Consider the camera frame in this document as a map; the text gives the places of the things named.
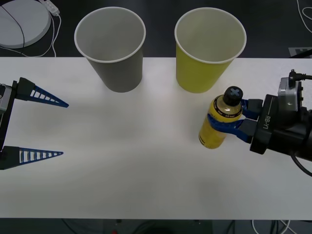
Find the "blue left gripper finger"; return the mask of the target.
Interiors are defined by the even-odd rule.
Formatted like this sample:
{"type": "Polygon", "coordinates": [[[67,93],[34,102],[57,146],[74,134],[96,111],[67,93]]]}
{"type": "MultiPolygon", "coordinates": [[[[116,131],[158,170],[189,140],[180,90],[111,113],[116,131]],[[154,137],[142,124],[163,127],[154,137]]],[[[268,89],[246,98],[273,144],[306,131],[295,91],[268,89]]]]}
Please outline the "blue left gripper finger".
{"type": "Polygon", "coordinates": [[[49,104],[63,108],[69,107],[68,103],[36,86],[33,82],[26,78],[19,79],[16,99],[49,104]]]}
{"type": "Polygon", "coordinates": [[[4,146],[0,152],[0,169],[6,170],[60,156],[64,152],[4,146]]]}

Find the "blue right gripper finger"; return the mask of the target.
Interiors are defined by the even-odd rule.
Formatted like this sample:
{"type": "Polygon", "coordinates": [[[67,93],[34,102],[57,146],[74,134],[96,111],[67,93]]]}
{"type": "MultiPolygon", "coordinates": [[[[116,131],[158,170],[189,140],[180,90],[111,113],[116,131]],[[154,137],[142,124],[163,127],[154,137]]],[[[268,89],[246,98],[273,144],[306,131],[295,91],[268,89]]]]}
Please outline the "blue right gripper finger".
{"type": "Polygon", "coordinates": [[[216,131],[232,134],[246,143],[251,143],[255,134],[257,122],[248,118],[240,119],[234,122],[220,122],[207,114],[207,119],[216,131]]]}
{"type": "Polygon", "coordinates": [[[258,120],[262,112],[262,99],[242,99],[242,115],[244,120],[258,120]]]}

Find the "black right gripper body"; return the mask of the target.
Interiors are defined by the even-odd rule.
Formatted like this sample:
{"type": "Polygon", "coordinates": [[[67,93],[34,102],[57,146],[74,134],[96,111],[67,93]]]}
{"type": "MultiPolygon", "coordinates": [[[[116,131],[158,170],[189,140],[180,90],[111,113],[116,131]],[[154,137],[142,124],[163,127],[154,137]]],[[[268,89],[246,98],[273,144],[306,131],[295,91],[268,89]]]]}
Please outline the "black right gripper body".
{"type": "Polygon", "coordinates": [[[294,114],[283,113],[278,97],[266,95],[250,150],[262,155],[267,149],[286,155],[305,154],[305,107],[294,114]]]}

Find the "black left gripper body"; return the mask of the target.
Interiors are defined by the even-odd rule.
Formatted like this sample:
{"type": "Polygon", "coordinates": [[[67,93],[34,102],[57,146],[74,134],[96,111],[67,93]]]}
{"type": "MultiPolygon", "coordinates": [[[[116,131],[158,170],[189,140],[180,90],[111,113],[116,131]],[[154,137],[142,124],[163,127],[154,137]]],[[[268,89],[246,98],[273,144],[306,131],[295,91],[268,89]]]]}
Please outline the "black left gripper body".
{"type": "Polygon", "coordinates": [[[13,109],[14,99],[18,83],[13,81],[12,85],[0,85],[0,150],[4,147],[5,137],[13,109]]]}

